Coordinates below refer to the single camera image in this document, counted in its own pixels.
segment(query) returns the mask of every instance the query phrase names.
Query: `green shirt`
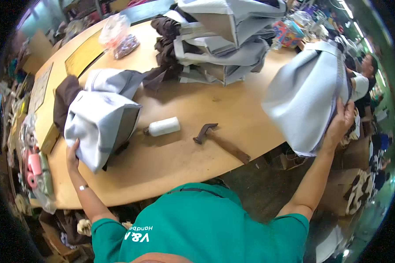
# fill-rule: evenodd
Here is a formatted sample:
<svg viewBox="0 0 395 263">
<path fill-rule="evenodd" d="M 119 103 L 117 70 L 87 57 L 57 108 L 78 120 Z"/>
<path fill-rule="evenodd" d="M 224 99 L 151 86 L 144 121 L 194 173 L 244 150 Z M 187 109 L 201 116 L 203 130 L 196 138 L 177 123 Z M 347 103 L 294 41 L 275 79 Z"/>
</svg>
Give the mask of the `green shirt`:
<svg viewBox="0 0 395 263">
<path fill-rule="evenodd" d="M 164 194 L 130 229 L 101 219 L 92 225 L 96 263 L 130 262 L 149 253 L 183 256 L 194 263 L 302 262 L 309 221 L 300 214 L 253 221 L 238 196 L 222 186 L 188 183 L 208 192 Z"/>
</svg>

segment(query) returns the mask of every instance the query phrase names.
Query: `woman's hand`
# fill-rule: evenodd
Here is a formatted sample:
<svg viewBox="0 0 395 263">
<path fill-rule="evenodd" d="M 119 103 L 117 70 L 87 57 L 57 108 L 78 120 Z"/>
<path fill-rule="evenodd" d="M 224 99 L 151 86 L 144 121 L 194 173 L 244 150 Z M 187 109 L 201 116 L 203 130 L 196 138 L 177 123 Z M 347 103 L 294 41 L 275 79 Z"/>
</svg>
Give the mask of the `woman's hand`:
<svg viewBox="0 0 395 263">
<path fill-rule="evenodd" d="M 325 134 L 322 149 L 334 151 L 338 143 L 354 123 L 354 102 L 348 101 L 345 107 L 342 99 L 337 99 L 337 115 L 332 119 Z"/>
<path fill-rule="evenodd" d="M 66 157 L 67 157 L 67 170 L 77 171 L 79 167 L 79 159 L 76 157 L 75 151 L 79 148 L 79 139 L 76 139 L 72 147 L 67 147 Z"/>
</svg>

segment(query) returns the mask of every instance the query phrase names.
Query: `plastic bag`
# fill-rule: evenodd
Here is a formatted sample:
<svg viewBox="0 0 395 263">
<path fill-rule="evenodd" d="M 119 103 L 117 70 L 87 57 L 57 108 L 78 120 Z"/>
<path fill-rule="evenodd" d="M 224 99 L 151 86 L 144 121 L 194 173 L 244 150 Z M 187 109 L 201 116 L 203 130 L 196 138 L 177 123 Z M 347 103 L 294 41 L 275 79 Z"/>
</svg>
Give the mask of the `plastic bag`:
<svg viewBox="0 0 395 263">
<path fill-rule="evenodd" d="M 126 36 L 114 50 L 114 58 L 121 59 L 132 52 L 139 45 L 137 38 L 130 34 Z"/>
<path fill-rule="evenodd" d="M 127 36 L 129 27 L 130 21 L 126 15 L 118 13 L 110 16 L 99 35 L 98 43 L 103 45 L 106 50 L 116 49 Z"/>
</svg>

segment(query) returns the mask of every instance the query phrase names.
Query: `wooden table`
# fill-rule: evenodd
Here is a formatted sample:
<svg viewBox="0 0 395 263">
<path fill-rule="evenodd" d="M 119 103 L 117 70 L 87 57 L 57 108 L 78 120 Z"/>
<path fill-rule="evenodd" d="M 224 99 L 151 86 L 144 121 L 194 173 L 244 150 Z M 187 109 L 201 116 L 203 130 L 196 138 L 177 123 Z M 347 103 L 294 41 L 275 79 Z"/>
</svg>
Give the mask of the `wooden table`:
<svg viewBox="0 0 395 263">
<path fill-rule="evenodd" d="M 54 62 L 44 105 L 37 111 L 37 136 L 43 138 L 42 124 L 53 121 L 53 89 L 66 77 L 64 61 L 89 36 L 103 27 L 105 20 L 85 30 L 58 50 L 37 75 Z M 100 57 L 80 78 L 84 86 L 93 69 L 134 69 L 140 72 L 157 67 L 154 50 L 158 36 L 150 22 L 135 25 L 130 33 L 140 41 L 137 50 L 121 60 L 112 54 Z M 155 197 L 188 182 L 202 182 L 242 165 L 218 145 L 206 140 L 196 144 L 195 137 L 205 123 L 219 123 L 216 133 L 231 140 L 255 159 L 284 142 L 280 131 L 264 113 L 260 103 L 265 90 L 281 66 L 295 56 L 294 50 L 271 51 L 259 74 L 248 74 L 246 81 L 227 87 L 207 84 L 168 82 L 158 93 L 138 89 L 133 100 L 143 105 L 138 129 L 130 145 L 111 158 L 107 172 L 93 174 L 83 163 L 79 171 L 107 206 L 132 203 Z M 148 137 L 143 128 L 149 123 L 177 116 L 179 132 Z M 66 143 L 60 138 L 48 157 L 53 176 L 56 205 L 61 209 L 81 208 L 66 168 Z"/>
</svg>

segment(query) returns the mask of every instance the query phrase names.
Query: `woman's arm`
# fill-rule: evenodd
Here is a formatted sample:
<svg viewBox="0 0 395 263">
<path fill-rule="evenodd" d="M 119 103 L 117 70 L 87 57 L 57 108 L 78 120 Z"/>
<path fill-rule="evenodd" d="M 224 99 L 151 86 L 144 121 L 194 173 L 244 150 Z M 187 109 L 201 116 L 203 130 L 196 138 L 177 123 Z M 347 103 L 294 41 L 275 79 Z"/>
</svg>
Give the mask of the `woman's arm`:
<svg viewBox="0 0 395 263">
<path fill-rule="evenodd" d="M 86 216 L 94 223 L 102 218 L 110 218 L 118 221 L 117 218 L 108 210 L 108 208 L 96 196 L 95 192 L 86 187 L 80 190 L 80 187 L 87 185 L 85 179 L 80 175 L 78 166 L 79 159 L 76 157 L 75 151 L 79 147 L 79 139 L 76 140 L 72 147 L 67 147 L 67 171 L 74 188 L 76 189 L 77 197 L 82 206 Z"/>
<path fill-rule="evenodd" d="M 291 200 L 279 211 L 277 216 L 301 214 L 309 221 L 318 206 L 328 180 L 339 141 L 354 122 L 354 103 L 348 102 L 344 108 L 341 98 L 337 101 L 337 115 L 332 120 L 323 140 L 322 148 L 300 182 Z"/>
</svg>

